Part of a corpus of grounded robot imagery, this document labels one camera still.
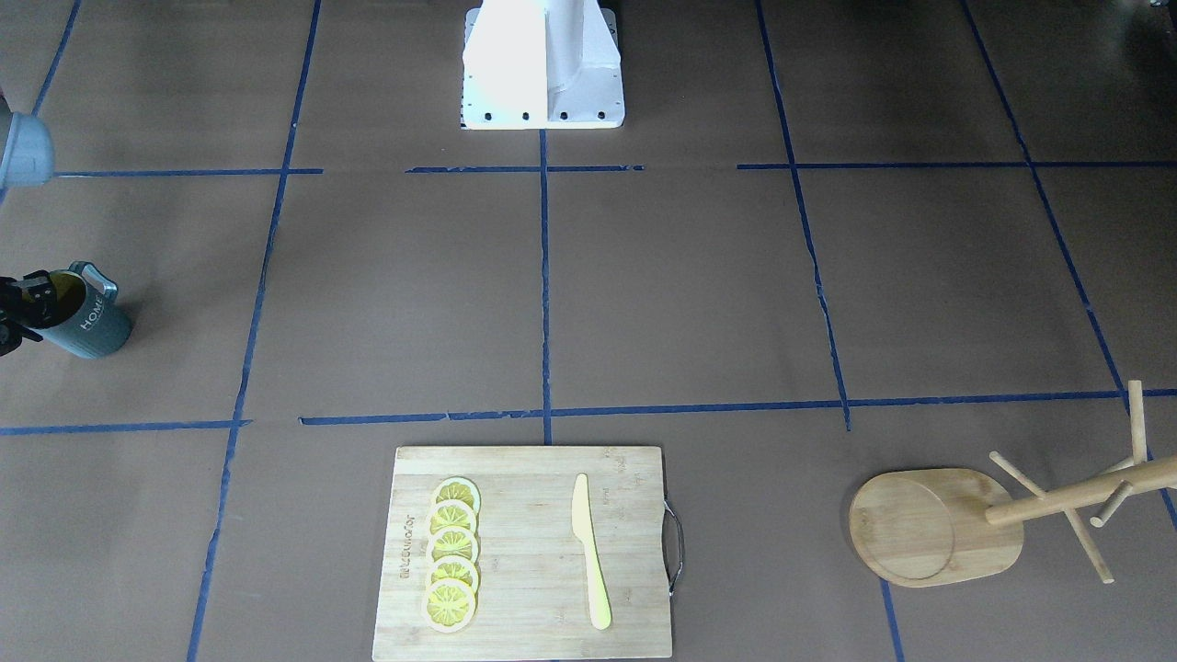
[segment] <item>wooden base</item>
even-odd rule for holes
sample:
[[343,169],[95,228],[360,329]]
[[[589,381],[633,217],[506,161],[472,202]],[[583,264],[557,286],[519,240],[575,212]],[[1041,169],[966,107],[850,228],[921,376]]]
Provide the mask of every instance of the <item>wooden base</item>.
[[937,587],[996,575],[1018,560],[1020,522],[996,527],[985,509],[1010,502],[997,481],[971,469],[882,474],[850,505],[858,556],[900,587]]

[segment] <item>blue tape line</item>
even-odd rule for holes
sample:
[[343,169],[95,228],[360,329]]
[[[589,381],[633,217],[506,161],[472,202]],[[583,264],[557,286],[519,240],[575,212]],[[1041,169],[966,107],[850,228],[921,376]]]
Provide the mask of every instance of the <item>blue tape line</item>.
[[464,174],[485,172],[539,172],[539,166],[418,166],[405,171],[405,174]]
[[1177,508],[1173,508],[1173,497],[1169,496],[1169,490],[1159,490],[1161,501],[1165,502],[1165,510],[1169,511],[1169,521],[1173,523],[1173,530],[1177,530]]
[[[1177,397],[1177,389],[1146,389],[1149,398]],[[851,408],[880,406],[917,406],[917,405],[953,405],[953,404],[999,404],[1019,402],[1057,402],[1057,400],[1097,400],[1117,399],[1117,391],[1059,391],[1039,393],[996,393],[978,396],[917,396],[906,398],[857,398],[849,399]],[[579,406],[553,408],[553,418],[579,416],[633,416],[646,413],[709,413],[736,411],[787,411],[806,409],[840,409],[842,400],[783,400],[783,402],[747,402],[747,403],[706,403],[706,404],[653,404],[632,406]],[[503,418],[543,418],[543,409],[511,409],[497,411],[467,412],[431,412],[431,413],[390,413],[377,416],[304,416],[299,421],[304,425],[364,425],[371,423],[420,423],[437,421],[492,421]]]
[[1035,161],[1035,167],[1177,167],[1177,161]]
[[228,431],[225,464],[221,466],[220,496],[217,501],[217,524],[213,527],[213,535],[208,538],[208,549],[205,551],[205,567],[200,572],[200,593],[197,595],[197,613],[192,618],[192,637],[188,640],[187,662],[195,662],[197,660],[200,633],[205,625],[205,610],[208,608],[208,589],[212,587],[213,567],[217,564],[217,545],[220,543],[221,524],[225,522],[225,503],[228,501],[230,465],[233,463],[233,456],[237,455],[238,430],[239,428],[232,428]]
[[1083,302],[1083,309],[1088,313],[1088,322],[1091,323],[1091,330],[1095,331],[1096,339],[1099,342],[1099,351],[1103,352],[1104,362],[1108,364],[1108,370],[1111,372],[1112,382],[1116,384],[1116,390],[1121,393],[1121,399],[1124,403],[1124,409],[1128,409],[1128,391],[1124,390],[1124,383],[1119,378],[1119,371],[1116,369],[1116,362],[1111,357],[1111,350],[1108,347],[1108,340],[1104,338],[1103,329],[1099,326],[1099,319],[1096,317],[1095,307],[1091,305],[1091,299],[1088,297],[1088,291],[1083,286],[1083,280],[1079,278],[1079,271],[1075,266],[1075,259],[1071,257],[1071,251],[1066,246],[1066,239],[1063,237],[1063,229],[1058,224],[1058,219],[1055,218],[1055,210],[1050,205],[1050,199],[1046,197],[1046,190],[1042,185],[1042,179],[1038,177],[1038,168],[1033,159],[1030,157],[1030,147],[1026,145],[1025,135],[1022,134],[1022,128],[1018,126],[1018,120],[1013,115],[1013,106],[1010,105],[1009,98],[1005,95],[1005,88],[1002,87],[1002,80],[997,75],[997,69],[993,67],[993,60],[989,57],[989,49],[985,47],[985,40],[980,37],[980,29],[977,27],[977,21],[972,18],[972,12],[969,9],[969,0],[960,0],[960,8],[964,11],[964,16],[969,21],[969,28],[972,31],[972,37],[977,41],[977,47],[980,49],[980,57],[985,61],[985,68],[989,69],[989,77],[993,81],[993,87],[997,90],[997,95],[1002,100],[1002,107],[1005,108],[1005,117],[1010,120],[1010,126],[1013,128],[1013,135],[1018,141],[1018,147],[1022,148],[1022,157],[1025,159],[1028,166],[1030,166],[1030,174],[1033,177],[1033,185],[1038,190],[1038,198],[1042,200],[1043,208],[1046,210],[1046,218],[1050,219],[1050,227],[1055,233],[1055,240],[1058,243],[1058,250],[1063,253],[1063,260],[1066,263],[1066,270],[1071,273],[1071,280],[1075,283],[1075,290],[1079,294],[1079,300]]
[[[1177,396],[1177,389],[1151,389],[1149,397]],[[859,398],[850,400],[850,406],[910,406],[922,404],[986,404],[1013,402],[1098,400],[1116,399],[1118,391],[1060,391],[1044,393],[999,393],[982,396],[919,396],[909,398]]]
[[81,435],[98,432],[155,432],[161,430],[225,430],[248,425],[248,421],[172,421],[165,423],[98,423],[89,425],[27,425],[0,428],[0,437],[28,435]]
[[540,296],[544,310],[544,444],[552,445],[552,355],[551,355],[551,316],[548,310],[548,293],[551,285],[551,262],[547,252],[547,131],[539,132],[539,241],[543,259],[540,260],[540,276],[543,278],[543,293]]
[[646,170],[644,165],[616,165],[616,166],[547,166],[547,172],[641,172]]
[[[250,372],[253,368],[253,352],[258,342],[258,327],[261,324],[261,310],[266,300],[266,276],[270,270],[270,258],[274,251],[274,238],[282,213],[282,199],[286,196],[286,180],[290,176],[291,158],[294,153],[294,139],[298,135],[298,120],[302,111],[302,95],[306,92],[306,80],[311,71],[311,54],[314,52],[314,38],[319,27],[319,11],[322,0],[314,0],[311,14],[311,29],[306,38],[306,51],[302,54],[302,72],[299,75],[298,93],[294,95],[294,110],[291,113],[291,126],[286,135],[286,153],[282,157],[282,172],[278,176],[278,192],[274,194],[274,211],[270,218],[270,233],[266,237],[265,257],[261,260],[261,273],[258,277],[258,291],[253,303],[253,318],[250,320],[250,337],[245,345],[245,358],[241,362],[241,386],[238,389],[233,404],[233,419],[240,421],[245,410],[245,396],[250,389]],[[217,547],[220,542],[221,527],[225,522],[225,503],[228,499],[228,484],[233,456],[237,454],[237,439],[240,428],[230,429],[225,449],[225,465],[221,469],[220,498],[217,504],[217,524],[208,539],[208,551],[205,555],[205,570],[200,577],[200,594],[197,598],[197,611],[192,622],[192,637],[188,640],[187,662],[197,662],[200,647],[200,633],[204,628],[205,609],[208,604],[208,591],[212,587],[213,568],[217,563]]]
[[[1033,161],[1036,167],[1177,167],[1177,161]],[[789,164],[736,164],[736,170],[789,170]],[[893,163],[812,163],[798,170],[919,170],[919,168],[1010,168],[1030,167],[1025,161],[893,161]]]
[[938,168],[1006,168],[1026,167],[1022,161],[878,161],[878,163],[811,163],[811,164],[736,164],[736,170],[938,170]]
[[880,578],[879,589],[883,591],[883,608],[886,609],[886,623],[891,630],[891,646],[895,647],[895,662],[904,662],[903,637],[899,636],[899,621],[895,617],[895,601],[891,600],[891,584]]
[[235,177],[260,174],[322,174],[321,167],[259,167],[225,170],[67,170],[53,173],[58,178],[97,177]]
[[637,406],[581,406],[552,410],[552,416],[630,416],[644,413],[707,413],[725,411],[782,411],[797,409],[839,409],[840,400],[798,400],[716,404],[654,404]]
[[817,300],[822,305],[822,316],[825,317],[825,333],[830,342],[830,359],[833,363],[833,378],[838,385],[838,399],[842,402],[842,416],[845,418],[846,430],[850,430],[852,428],[850,422],[850,405],[846,403],[846,383],[842,376],[838,343],[833,336],[833,320],[830,318],[830,304],[825,298],[825,286],[822,284],[822,269],[817,262],[817,249],[813,246],[813,233],[810,231],[809,212],[805,211],[805,193],[802,192],[802,178],[797,171],[797,157],[793,154],[793,141],[789,132],[789,118],[785,115],[785,99],[780,92],[776,58],[772,55],[772,44],[769,41],[769,26],[764,20],[764,5],[760,0],[756,0],[756,18],[760,24],[760,39],[764,41],[764,57],[769,62],[769,75],[772,79],[772,95],[777,101],[777,114],[780,118],[780,134],[785,140],[785,153],[789,155],[789,172],[793,179],[793,192],[797,196],[797,212],[800,216],[802,231],[805,234],[805,247],[809,250],[810,259],[813,262],[813,287],[817,290]]
[[36,94],[36,102],[33,104],[33,117],[40,114],[45,95],[49,93],[49,85],[53,84],[53,77],[58,73],[58,65],[61,64],[61,55],[66,52],[66,44],[69,42],[69,35],[73,34],[73,24],[78,20],[79,9],[81,9],[81,0],[74,0],[74,6],[69,9],[69,19],[66,21],[66,28],[61,32],[61,42],[58,44],[58,52],[53,55],[53,64],[49,65],[49,72],[45,74],[45,82],[41,84],[41,91]]
[[381,423],[431,423],[437,421],[496,421],[501,418],[543,418],[541,409],[465,411],[434,413],[393,413],[387,416],[300,416],[302,425],[371,425]]
[[[470,174],[499,172],[539,172],[543,166],[418,166],[405,171],[405,174]],[[547,172],[641,172],[644,165],[600,165],[600,166],[547,166]]]

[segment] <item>lemon slice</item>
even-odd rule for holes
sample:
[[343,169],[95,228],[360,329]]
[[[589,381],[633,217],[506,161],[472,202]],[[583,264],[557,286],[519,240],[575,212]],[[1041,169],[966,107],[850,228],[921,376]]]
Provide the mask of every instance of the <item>lemon slice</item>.
[[425,620],[439,633],[455,633],[474,617],[474,591],[461,580],[438,580],[425,589]]
[[434,503],[430,510],[430,532],[435,534],[446,527],[465,527],[474,532],[478,530],[478,516],[464,501],[451,498]]
[[470,585],[470,590],[478,593],[478,567],[465,556],[443,556],[433,562],[430,568],[430,582],[438,580],[458,580]]
[[478,488],[467,478],[452,476],[441,481],[437,490],[433,490],[433,502],[443,502],[451,498],[466,502],[466,505],[474,509],[474,514],[483,507],[483,495],[478,494]]
[[473,563],[478,561],[478,538],[474,537],[473,531],[465,527],[445,527],[430,536],[430,544],[425,552],[433,561],[453,555],[465,556]]

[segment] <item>mug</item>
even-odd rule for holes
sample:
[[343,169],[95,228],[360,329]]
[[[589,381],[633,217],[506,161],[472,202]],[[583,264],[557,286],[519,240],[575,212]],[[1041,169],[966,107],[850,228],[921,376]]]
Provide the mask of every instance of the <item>mug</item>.
[[58,292],[58,315],[34,331],[81,358],[101,358],[127,342],[131,319],[114,305],[119,286],[93,263],[75,262],[69,269],[51,272],[49,280]]

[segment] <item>knife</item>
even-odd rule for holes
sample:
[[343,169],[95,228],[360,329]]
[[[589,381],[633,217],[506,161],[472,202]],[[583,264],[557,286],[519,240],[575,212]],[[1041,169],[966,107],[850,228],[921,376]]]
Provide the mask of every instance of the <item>knife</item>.
[[592,532],[592,512],[588,509],[588,476],[584,474],[577,476],[572,488],[572,534],[585,545],[588,617],[592,627],[604,630],[613,622],[613,611],[609,608],[609,593],[597,558],[597,537]]

